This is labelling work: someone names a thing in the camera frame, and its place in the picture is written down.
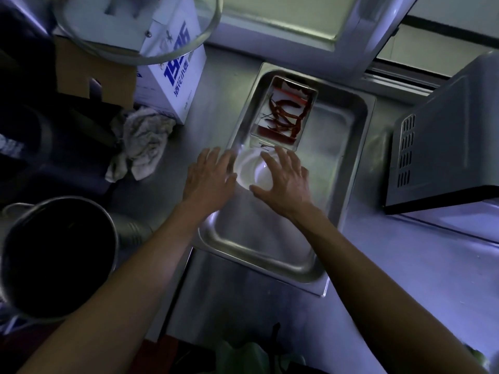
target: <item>left hand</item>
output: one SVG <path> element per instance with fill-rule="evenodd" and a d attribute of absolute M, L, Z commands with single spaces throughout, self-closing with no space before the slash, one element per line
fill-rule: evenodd
<path fill-rule="evenodd" d="M 233 154 L 225 151 L 217 163 L 219 152 L 220 147 L 202 150 L 187 174 L 184 203 L 198 210 L 203 218 L 220 210 L 234 194 L 237 175 L 227 176 L 227 166 Z"/>

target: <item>hand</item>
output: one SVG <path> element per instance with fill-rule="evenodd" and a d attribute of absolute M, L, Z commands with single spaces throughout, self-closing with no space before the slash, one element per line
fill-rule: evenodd
<path fill-rule="evenodd" d="M 234 194 L 237 175 L 234 173 L 227 177 L 232 152 L 225 151 L 217 163 L 219 152 L 220 147 L 212 151 L 209 148 L 202 150 L 198 161 L 189 166 L 187 174 L 184 202 L 198 210 L 203 219 L 220 210 Z"/>
<path fill-rule="evenodd" d="M 280 165 L 267 152 L 261 153 L 272 174 L 272 189 L 265 191 L 256 185 L 251 185 L 249 189 L 276 213 L 293 221 L 304 206 L 312 205 L 308 189 L 308 169 L 301 166 L 296 153 L 286 153 L 278 146 L 275 151 Z"/>

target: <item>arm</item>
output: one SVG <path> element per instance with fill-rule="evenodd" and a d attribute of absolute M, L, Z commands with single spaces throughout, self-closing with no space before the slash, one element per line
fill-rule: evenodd
<path fill-rule="evenodd" d="M 280 165 L 262 157 L 273 188 L 253 194 L 290 219 L 319 257 L 341 301 L 384 369 L 392 373 L 483 373 L 463 344 L 384 271 L 353 246 L 315 207 L 308 170 L 277 147 Z"/>
<path fill-rule="evenodd" d="M 124 372 L 199 223 L 234 193 L 231 154 L 203 150 L 189 167 L 184 200 L 123 266 L 33 354 L 19 373 Z"/>

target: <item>finger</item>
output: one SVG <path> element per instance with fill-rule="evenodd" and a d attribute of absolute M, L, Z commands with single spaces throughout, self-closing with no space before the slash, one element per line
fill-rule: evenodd
<path fill-rule="evenodd" d="M 238 174 L 233 173 L 227 178 L 227 181 L 225 182 L 225 186 L 227 187 L 227 190 L 230 192 L 231 196 L 234 193 L 235 181 L 237 179 L 238 179 Z"/>
<path fill-rule="evenodd" d="M 220 160 L 216 165 L 216 171 L 220 173 L 227 173 L 228 164 L 231 162 L 231 158 L 233 156 L 233 152 L 231 150 L 226 150 L 222 156 L 220 156 Z"/>
<path fill-rule="evenodd" d="M 187 168 L 187 180 L 186 183 L 191 183 L 193 178 L 194 178 L 194 173 L 196 171 L 196 164 L 192 163 L 189 165 L 189 168 Z"/>
<path fill-rule="evenodd" d="M 263 190 L 262 188 L 259 188 L 256 185 L 250 185 L 249 189 L 251 190 L 251 192 L 253 193 L 253 195 L 256 198 L 258 198 L 258 199 L 260 199 L 260 200 L 262 200 L 262 201 L 265 202 L 265 200 L 268 197 L 268 191 L 265 191 L 265 190 Z"/>
<path fill-rule="evenodd" d="M 288 155 L 286 155 L 286 151 L 284 148 L 276 146 L 275 151 L 278 153 L 279 161 L 284 170 L 290 170 L 291 167 L 291 159 Z"/>
<path fill-rule="evenodd" d="M 291 166 L 292 166 L 293 170 L 296 173 L 300 174 L 301 173 L 301 161 L 300 161 L 299 157 L 293 151 L 288 151 L 287 155 L 290 157 Z"/>
<path fill-rule="evenodd" d="M 274 158 L 268 154 L 268 152 L 262 152 L 260 156 L 264 159 L 265 164 L 267 164 L 268 169 L 271 171 L 272 179 L 277 178 L 275 176 L 277 176 L 279 171 L 282 170 L 278 162 L 275 161 Z"/>
<path fill-rule="evenodd" d="M 301 176 L 308 181 L 308 169 L 305 168 L 304 166 L 301 167 Z"/>
<path fill-rule="evenodd" d="M 208 156 L 209 153 L 209 148 L 205 148 L 201 151 L 201 153 L 198 156 L 198 165 L 202 166 L 204 163 L 206 163 L 206 157 Z"/>
<path fill-rule="evenodd" d="M 216 147 L 216 148 L 212 149 L 212 151 L 208 154 L 208 157 L 206 159 L 206 167 L 209 170 L 215 169 L 216 160 L 218 159 L 219 153 L 220 153 L 220 147 Z"/>

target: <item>metal tray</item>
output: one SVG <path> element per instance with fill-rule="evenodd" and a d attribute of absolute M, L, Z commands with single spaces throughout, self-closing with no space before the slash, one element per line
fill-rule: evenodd
<path fill-rule="evenodd" d="M 314 204 L 341 230 L 375 97 L 263 63 L 228 148 L 255 144 L 251 128 L 274 76 L 318 91 L 296 154 L 310 171 Z M 193 245 L 289 283 L 326 294 L 329 278 L 307 240 L 291 224 L 241 187 L 198 229 Z"/>

